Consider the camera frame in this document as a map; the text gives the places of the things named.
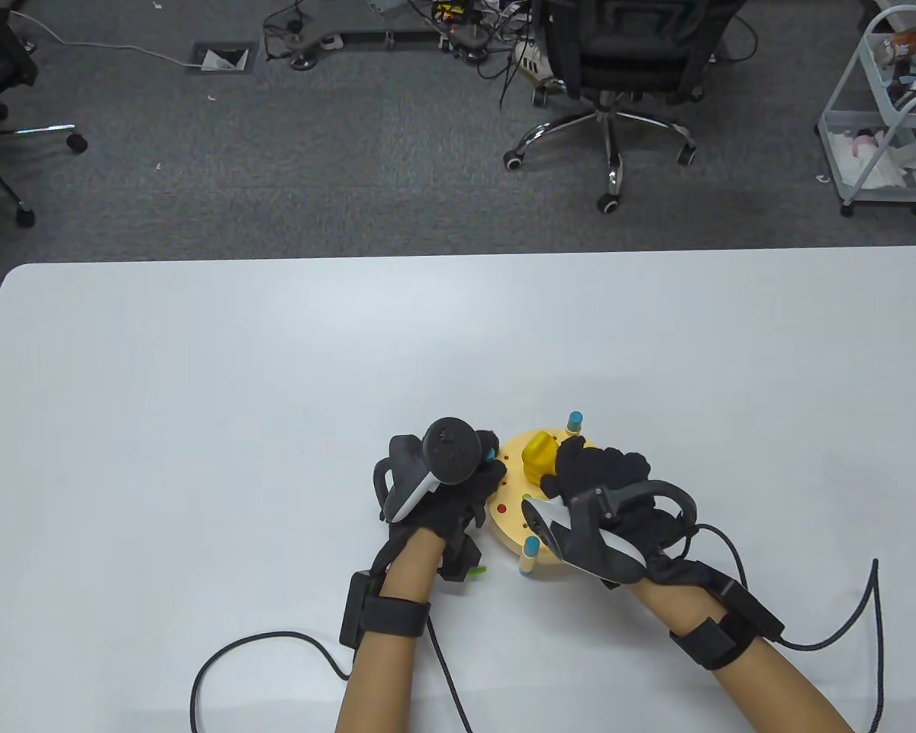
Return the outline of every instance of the chrome chair base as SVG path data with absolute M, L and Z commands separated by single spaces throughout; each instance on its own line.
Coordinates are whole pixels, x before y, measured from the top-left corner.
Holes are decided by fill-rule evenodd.
M 0 104 L 0 121 L 7 118 L 7 107 Z M 53 135 L 53 134 L 63 134 L 67 133 L 68 137 L 65 139 L 67 146 L 70 147 L 71 151 L 74 154 L 85 153 L 85 150 L 88 150 L 88 141 L 82 137 L 81 133 L 78 132 L 78 129 L 75 125 L 49 125 L 47 127 L 32 127 L 25 128 L 21 130 L 0 130 L 0 140 L 17 140 L 22 139 L 23 137 L 35 137 L 37 135 Z M 18 221 L 18 226 L 23 227 L 24 229 L 29 229 L 33 227 L 37 222 L 37 217 L 34 214 L 34 210 L 27 205 L 24 199 L 21 198 L 21 195 L 14 190 L 14 186 L 9 185 L 9 182 L 4 178 L 3 174 L 0 172 L 0 186 L 7 192 L 9 198 L 14 200 L 16 205 L 18 205 L 18 213 L 16 214 L 16 221 Z
M 534 102 L 536 107 L 544 107 L 546 104 L 546 97 L 549 93 L 565 91 L 566 88 L 563 87 L 562 81 L 558 79 L 546 79 L 534 90 L 532 102 Z M 521 137 L 513 150 L 508 151 L 502 157 L 506 168 L 508 170 L 517 170 L 520 168 L 522 160 L 525 157 L 525 151 L 527 151 L 529 146 L 535 143 L 536 140 L 543 140 L 545 137 L 552 135 L 552 133 L 566 130 L 582 122 L 593 120 L 601 125 L 602 133 L 604 133 L 604 145 L 608 153 L 608 192 L 598 199 L 597 207 L 602 214 L 609 214 L 618 208 L 618 203 L 621 199 L 621 185 L 624 182 L 624 158 L 621 156 L 621 151 L 618 147 L 618 138 L 614 132 L 614 123 L 618 121 L 618 119 L 629 119 L 633 122 L 640 122 L 645 125 L 671 130 L 671 132 L 678 134 L 684 141 L 682 150 L 679 153 L 679 164 L 692 164 L 692 161 L 695 159 L 695 140 L 692 139 L 692 133 L 689 133 L 687 127 L 680 125 L 674 120 L 658 118 L 656 115 L 643 115 L 643 113 L 640 112 L 633 112 L 628 111 L 628 109 L 620 108 L 618 104 L 620 98 L 621 95 L 615 92 L 601 92 L 597 98 L 585 98 L 587 102 L 591 102 L 593 105 L 593 108 L 589 109 L 589 111 L 576 112 L 573 113 L 573 115 L 566 115 L 552 122 L 544 122 L 542 125 L 536 125 Z

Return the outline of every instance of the chair wheel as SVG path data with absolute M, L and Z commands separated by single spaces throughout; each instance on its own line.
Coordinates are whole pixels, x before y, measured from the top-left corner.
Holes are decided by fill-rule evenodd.
M 289 62 L 288 66 L 291 66 L 296 71 L 309 71 L 310 69 L 315 69 L 316 63 L 319 63 L 318 57 L 315 56 L 315 53 L 309 52 L 296 56 Z
M 612 213 L 612 211 L 618 208 L 618 202 L 620 199 L 620 196 L 615 196 L 611 193 L 605 193 L 603 196 L 601 196 L 600 199 L 597 199 L 597 209 L 602 214 Z
M 21 229 L 30 229 L 37 222 L 34 211 L 26 206 L 18 206 L 18 227 Z
M 522 156 L 516 150 L 510 150 L 502 157 L 502 162 L 506 164 L 506 170 L 518 170 L 522 165 Z
M 74 153 L 77 153 L 79 156 L 81 153 L 85 153 L 85 150 L 89 148 L 89 142 L 77 132 L 71 133 L 65 142 L 67 142 L 68 147 L 74 150 Z
M 692 165 L 693 160 L 695 160 L 695 147 L 688 143 L 684 144 L 679 153 L 679 165 Z

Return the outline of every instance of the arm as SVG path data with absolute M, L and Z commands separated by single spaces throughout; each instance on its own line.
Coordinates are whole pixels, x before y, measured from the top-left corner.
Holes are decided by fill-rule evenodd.
M 678 636 L 706 618 L 720 621 L 726 615 L 698 587 L 657 586 L 649 580 L 627 587 Z M 764 639 L 754 639 L 740 659 L 713 674 L 757 733 L 852 733 L 818 688 Z
M 387 573 L 381 596 L 427 603 L 444 540 L 416 531 Z M 405 733 L 417 639 L 366 633 L 353 663 L 336 733 Z

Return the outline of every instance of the black glove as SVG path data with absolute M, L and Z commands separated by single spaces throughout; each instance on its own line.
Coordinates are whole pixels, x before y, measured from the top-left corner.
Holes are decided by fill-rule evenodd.
M 405 519 L 391 523 L 389 541 L 374 560 L 374 572 L 387 568 L 420 527 L 433 531 L 448 542 L 446 565 L 449 559 L 457 561 L 459 555 L 471 552 L 471 547 L 475 547 L 473 542 L 465 542 L 465 530 L 472 520 L 475 520 L 476 527 L 485 523 L 485 502 L 497 491 L 506 475 L 505 465 L 495 458 L 499 451 L 499 439 L 495 433 L 487 430 L 476 430 L 476 433 L 482 443 L 482 463 L 478 470 L 461 484 L 438 486 L 437 491 L 424 495 Z
M 563 503 L 569 505 L 573 496 L 597 486 L 623 489 L 647 481 L 651 466 L 642 454 L 623 454 L 615 447 L 584 447 L 584 443 L 581 436 L 569 438 L 556 451 L 556 475 L 540 480 L 540 488 L 550 499 L 562 496 Z M 660 538 L 661 544 L 667 545 L 667 538 L 681 531 L 671 514 L 656 509 L 653 496 L 628 504 L 602 528 L 631 542 L 644 557 L 660 549 Z
M 495 459 L 499 439 L 490 430 L 476 430 L 482 443 L 482 463 L 472 477 L 454 486 L 438 486 L 428 493 L 410 513 L 391 524 L 391 537 L 401 527 L 429 528 L 443 540 L 451 540 L 475 520 L 476 527 L 485 523 L 485 502 L 499 488 L 506 467 Z
M 569 504 L 578 493 L 607 486 L 623 489 L 646 481 L 651 471 L 642 454 L 623 454 L 616 447 L 584 447 L 586 440 L 576 436 L 563 441 L 556 451 L 556 475 L 544 476 L 540 488 L 549 499 L 563 497 Z

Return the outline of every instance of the yellow wooden toy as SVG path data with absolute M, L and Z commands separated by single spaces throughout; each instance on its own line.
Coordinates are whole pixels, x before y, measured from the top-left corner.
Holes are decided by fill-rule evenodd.
M 496 537 L 520 555 L 520 571 L 524 575 L 531 572 L 536 563 L 553 565 L 559 560 L 544 544 L 540 544 L 536 553 L 538 538 L 522 516 L 522 499 L 546 500 L 539 488 L 540 479 L 556 475 L 556 451 L 564 440 L 579 435 L 582 420 L 583 415 L 579 412 L 570 412 L 566 430 L 531 430 L 510 440 L 499 451 L 499 457 L 506 464 L 506 477 L 486 506 Z

